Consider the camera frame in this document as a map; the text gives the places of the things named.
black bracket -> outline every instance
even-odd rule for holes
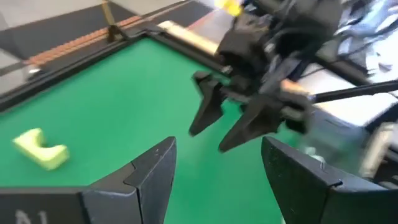
[[[120,29],[117,25],[110,25],[108,27],[108,36],[106,40],[110,42],[114,42],[115,40],[128,40],[128,36],[126,33]]]

white surface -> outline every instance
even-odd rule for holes
[[[319,68],[319,66],[312,65],[309,70],[314,68]],[[354,87],[354,85],[327,70],[304,77],[298,83],[313,94]],[[324,102],[319,105],[344,121],[362,126],[395,102],[397,102],[397,99],[390,94],[379,93],[373,96],[359,96]]]

yellow foam block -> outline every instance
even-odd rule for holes
[[[31,129],[13,141],[23,154],[47,170],[57,168],[69,158],[68,149],[64,145],[42,147],[44,135],[40,128]]]
[[[236,0],[216,0],[215,5],[232,16],[238,16],[242,13],[242,7]]]

yellow part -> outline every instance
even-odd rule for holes
[[[234,0],[216,0],[215,5],[221,9],[224,9],[232,16],[238,16],[240,13],[242,13],[242,7],[240,3]]]
[[[23,154],[47,170],[59,167],[69,158],[68,149],[64,145],[42,147],[44,144],[44,135],[40,128],[31,129],[13,141]]]

metal rod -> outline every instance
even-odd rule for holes
[[[326,93],[315,94],[314,103],[323,103],[327,101],[340,100],[355,96],[374,95],[376,93],[387,93],[395,90],[398,90],[397,80],[358,86],[354,88],[348,88],[345,90],[336,90],[336,91],[329,91]]]

